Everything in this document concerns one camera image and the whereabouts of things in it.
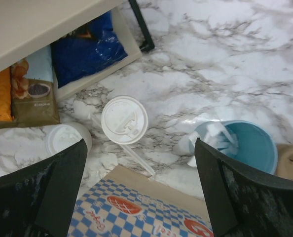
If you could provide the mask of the checkered paper bag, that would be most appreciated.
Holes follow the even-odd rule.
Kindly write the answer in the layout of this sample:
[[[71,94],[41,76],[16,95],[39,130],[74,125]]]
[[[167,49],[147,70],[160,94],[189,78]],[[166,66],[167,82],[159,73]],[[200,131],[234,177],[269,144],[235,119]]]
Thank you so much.
[[[69,237],[212,237],[205,202],[122,166],[75,203]]]

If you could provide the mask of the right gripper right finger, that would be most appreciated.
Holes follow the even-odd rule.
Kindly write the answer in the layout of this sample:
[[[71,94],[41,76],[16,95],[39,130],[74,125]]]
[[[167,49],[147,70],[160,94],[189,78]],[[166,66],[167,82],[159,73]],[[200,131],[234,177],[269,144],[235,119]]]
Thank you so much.
[[[196,140],[195,158],[216,237],[293,237],[293,181]]]

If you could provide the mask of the white plastic cup lid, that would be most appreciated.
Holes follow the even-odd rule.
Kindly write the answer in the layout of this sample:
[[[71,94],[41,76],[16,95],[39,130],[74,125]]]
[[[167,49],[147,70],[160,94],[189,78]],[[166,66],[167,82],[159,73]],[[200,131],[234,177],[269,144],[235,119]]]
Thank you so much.
[[[92,137],[85,126],[76,122],[54,125],[45,139],[47,153],[53,156],[82,139],[89,153],[92,148]]]

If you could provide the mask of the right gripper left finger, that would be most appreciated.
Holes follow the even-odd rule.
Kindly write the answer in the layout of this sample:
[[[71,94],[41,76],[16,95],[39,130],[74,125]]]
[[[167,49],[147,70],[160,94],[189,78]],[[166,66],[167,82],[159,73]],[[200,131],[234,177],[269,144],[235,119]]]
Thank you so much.
[[[65,237],[87,159],[80,140],[0,177],[0,237]]]

